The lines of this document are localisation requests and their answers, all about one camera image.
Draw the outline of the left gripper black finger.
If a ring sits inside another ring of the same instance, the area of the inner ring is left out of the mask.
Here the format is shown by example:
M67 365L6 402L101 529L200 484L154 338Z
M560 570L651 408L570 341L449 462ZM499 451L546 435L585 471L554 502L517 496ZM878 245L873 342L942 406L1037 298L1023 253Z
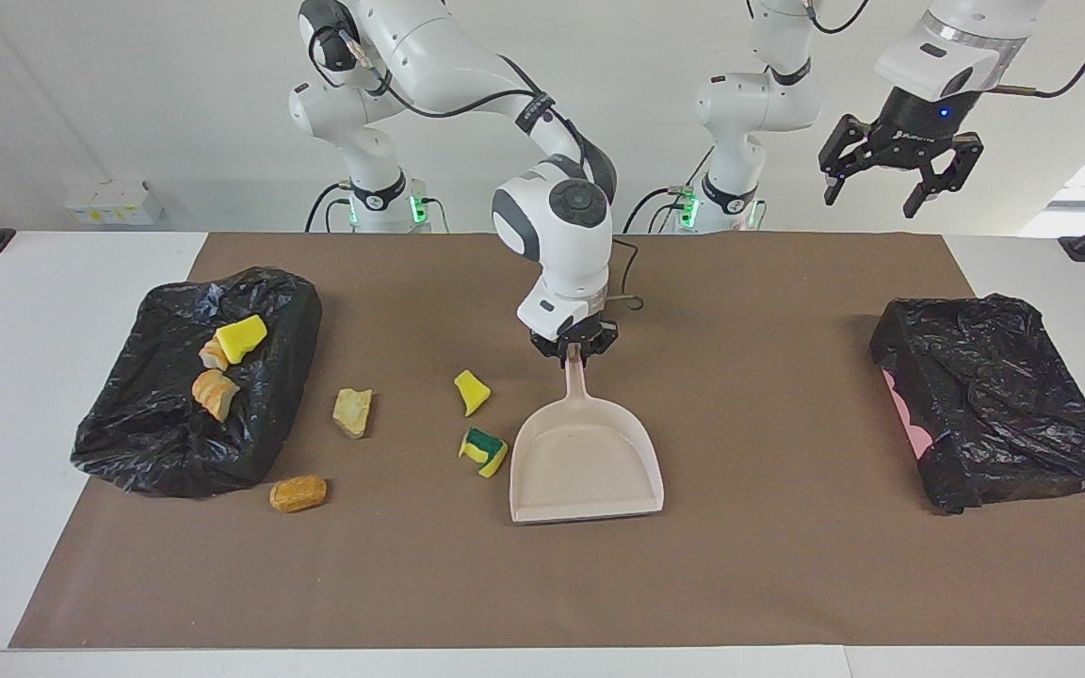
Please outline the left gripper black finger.
M870 143L875 127L877 121L861 121L852 113L845 113L828 135L818 152L819 170L826 181L824 201L827 206L834 205L850 176L877 166L871 159L875 148Z
M947 152L950 152L947 167L943 171L935 171L934 159ZM940 193L959 192L976 167L982 152L983 143L978 135L950 135L931 143L916 141L908 159L912 162L910 167L920 172L920 181L901 206L904 217L915 218L923 204L937 197Z

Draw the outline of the small yellow sponge wedge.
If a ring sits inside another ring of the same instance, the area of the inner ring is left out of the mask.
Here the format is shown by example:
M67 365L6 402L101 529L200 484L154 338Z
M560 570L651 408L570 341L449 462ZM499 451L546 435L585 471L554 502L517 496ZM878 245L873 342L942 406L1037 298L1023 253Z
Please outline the small yellow sponge wedge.
M478 380L477 375L470 370L463 370L454 378L454 385L460 395L464 407L464 415L474 415L492 398L492 387Z

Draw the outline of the beige plastic dustpan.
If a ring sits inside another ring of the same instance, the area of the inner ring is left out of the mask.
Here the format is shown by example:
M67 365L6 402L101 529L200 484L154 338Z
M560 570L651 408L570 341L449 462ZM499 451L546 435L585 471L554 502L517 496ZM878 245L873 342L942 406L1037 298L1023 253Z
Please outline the beige plastic dustpan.
M516 525L633 519L666 506L654 443L620 402L587 389L580 347L571 344L565 395L518 428L510 460Z

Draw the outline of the yellow and green sponge piece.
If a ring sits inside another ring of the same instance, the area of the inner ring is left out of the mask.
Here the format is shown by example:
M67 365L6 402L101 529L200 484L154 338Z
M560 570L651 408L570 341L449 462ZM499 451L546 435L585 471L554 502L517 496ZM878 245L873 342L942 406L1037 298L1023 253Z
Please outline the yellow and green sponge piece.
M478 476L492 479L508 457L510 446L486 430L467 428L458 447L458 458L469 459L478 465Z

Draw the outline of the pale yellow sponge chunk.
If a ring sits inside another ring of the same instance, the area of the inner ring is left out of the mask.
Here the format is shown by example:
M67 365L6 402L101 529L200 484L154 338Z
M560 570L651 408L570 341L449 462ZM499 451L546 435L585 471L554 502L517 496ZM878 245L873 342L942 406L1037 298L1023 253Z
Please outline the pale yellow sponge chunk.
M373 389L340 389L332 408L332 420L341 432L348 435L354 442L362 439L367 430L371 405L373 405Z

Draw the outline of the orange brown sponge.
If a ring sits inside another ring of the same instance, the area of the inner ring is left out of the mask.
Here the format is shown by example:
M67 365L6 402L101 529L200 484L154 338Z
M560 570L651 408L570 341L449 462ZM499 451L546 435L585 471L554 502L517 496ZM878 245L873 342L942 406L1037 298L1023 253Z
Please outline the orange brown sponge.
M304 474L275 482L268 491L268 506L279 512L292 514L323 506L328 499L329 484L319 474Z

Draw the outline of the large yellow sponge chunk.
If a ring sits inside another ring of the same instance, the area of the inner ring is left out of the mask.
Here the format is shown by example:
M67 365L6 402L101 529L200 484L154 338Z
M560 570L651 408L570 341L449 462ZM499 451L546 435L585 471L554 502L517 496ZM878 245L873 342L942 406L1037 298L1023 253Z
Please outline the large yellow sponge chunk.
M232 325L217 328L214 340L219 344L227 364L239 364L250 351L267 338L268 330L260 315L251 315Z

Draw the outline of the left black trash bag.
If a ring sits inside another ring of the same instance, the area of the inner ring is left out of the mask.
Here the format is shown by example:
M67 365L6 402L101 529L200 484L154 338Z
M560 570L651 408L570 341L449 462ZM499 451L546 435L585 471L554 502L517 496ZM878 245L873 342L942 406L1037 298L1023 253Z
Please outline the left black trash bag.
M869 353L935 510L1085 492L1085 395L1027 300L896 298Z

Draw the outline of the black trash bag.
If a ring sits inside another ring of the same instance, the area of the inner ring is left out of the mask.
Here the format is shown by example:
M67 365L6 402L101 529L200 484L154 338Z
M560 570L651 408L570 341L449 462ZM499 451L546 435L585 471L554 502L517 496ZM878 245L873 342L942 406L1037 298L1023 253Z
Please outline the black trash bag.
M935 510L1085 492L1085 395L1027 300L896 298L869 353Z
M257 315L267 338L230 366L235 399L222 419L195 402L202 345ZM205 498L254 488L283 452L314 363L317 287L278 267L151 289L74 434L72 465L146 496Z

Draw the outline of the right black trash bag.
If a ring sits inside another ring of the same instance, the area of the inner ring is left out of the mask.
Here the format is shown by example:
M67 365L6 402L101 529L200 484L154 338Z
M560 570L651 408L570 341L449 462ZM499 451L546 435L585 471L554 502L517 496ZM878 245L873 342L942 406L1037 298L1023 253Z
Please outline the right black trash bag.
M222 419L195 402L202 345L257 315L267 338L230 366L235 399ZM151 289L74 434L72 465L146 496L205 498L254 488L283 452L314 363L317 287L278 267Z

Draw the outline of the brown table mat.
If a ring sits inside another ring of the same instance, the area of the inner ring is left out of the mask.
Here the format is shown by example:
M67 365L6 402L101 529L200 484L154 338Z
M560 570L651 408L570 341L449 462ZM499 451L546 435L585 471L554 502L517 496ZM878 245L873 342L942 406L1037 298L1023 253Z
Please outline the brown table mat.
M888 300L970 287L939 236L641 236L640 314L587 366L655 443L666 506L516 526L458 458L559 399L493 235L208 236L194 282L282 267L323 300L267 488L155 499L87 482L14 648L1085 645L1085 494L939 514L868 342ZM492 398L465 417L470 370ZM332 420L373 389L365 437Z

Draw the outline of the white wall power box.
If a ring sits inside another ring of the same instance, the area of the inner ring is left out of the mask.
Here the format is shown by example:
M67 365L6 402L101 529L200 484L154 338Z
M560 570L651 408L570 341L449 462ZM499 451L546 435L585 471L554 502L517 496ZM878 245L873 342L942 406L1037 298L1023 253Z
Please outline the white wall power box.
M143 180L73 186L63 206L79 226L150 227L165 214L162 202Z

